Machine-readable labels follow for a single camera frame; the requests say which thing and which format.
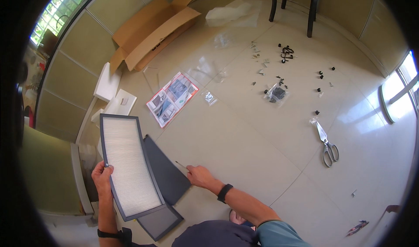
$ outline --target cardboard box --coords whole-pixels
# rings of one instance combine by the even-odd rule
[[[195,23],[201,13],[192,0],[154,0],[127,20],[112,36],[119,45],[111,57],[111,74],[123,60],[130,71],[143,69],[160,51]]]

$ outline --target tile floor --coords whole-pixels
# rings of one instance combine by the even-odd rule
[[[139,117],[143,135],[149,134],[172,161],[206,166],[218,179],[275,209],[313,246],[373,246],[395,217],[383,212],[387,205],[401,202],[410,171],[416,114],[409,98],[402,98],[406,110],[400,120],[388,124],[377,94],[385,79],[373,63],[321,22],[314,24],[313,37],[307,38],[307,15],[290,7],[278,6],[271,23],[270,0],[262,0],[255,28],[205,25],[209,10],[232,1],[193,2],[191,7],[202,13],[196,25],[151,62],[160,68],[158,83],[151,83],[159,86],[153,89],[182,72],[200,91],[161,129],[145,105],[154,93],[144,74],[125,68],[119,87],[138,97],[130,115]],[[232,37],[230,47],[214,47],[219,33]],[[252,40],[261,51],[259,60],[270,59],[265,76],[256,74],[262,65],[252,59]],[[280,63],[279,43],[289,45],[298,58]],[[228,77],[219,83],[213,77],[221,69]],[[323,80],[318,78],[321,70]],[[263,99],[263,91],[277,82],[276,76],[285,79],[290,92],[281,108]],[[324,92],[321,98],[319,87]],[[212,106],[200,95],[206,90],[218,99]],[[98,101],[92,113],[105,105]],[[340,161],[332,168],[322,163],[323,144],[309,123],[316,110],[328,139],[339,147]],[[97,145],[98,138],[97,127],[89,122],[81,143]],[[356,197],[351,196],[354,190]],[[170,246],[193,224],[227,219],[229,211],[197,187],[175,209],[185,220],[158,246]],[[132,229],[134,242],[154,243],[137,222],[123,222],[117,216],[119,226]],[[370,224],[345,238],[359,219]]]

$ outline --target wall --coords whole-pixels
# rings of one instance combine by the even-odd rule
[[[37,130],[76,141],[102,67],[118,48],[113,33],[150,1],[92,0],[87,5],[63,35],[46,72]]]
[[[290,0],[307,9],[311,0]],[[332,19],[366,46],[383,76],[392,73],[407,55],[408,45],[383,0],[320,0],[317,13]]]
[[[25,125],[21,171],[35,207],[46,213],[82,215],[70,143]]]

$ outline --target pleated filter media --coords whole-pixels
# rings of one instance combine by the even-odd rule
[[[104,160],[114,167],[111,182],[124,220],[164,204],[143,152],[138,118],[102,114],[101,128]]]

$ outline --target scissors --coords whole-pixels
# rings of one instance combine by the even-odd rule
[[[323,130],[323,128],[320,126],[320,124],[318,122],[316,122],[316,125],[317,125],[317,130],[318,130],[318,134],[320,136],[320,139],[324,143],[324,150],[323,150],[323,154],[322,154],[323,161],[324,161],[324,163],[326,164],[327,167],[332,167],[333,162],[339,160],[338,147],[334,144],[331,144],[327,140],[326,132]],[[328,161],[326,161],[326,159],[324,157],[324,155],[326,153],[327,153],[327,156],[328,156]]]

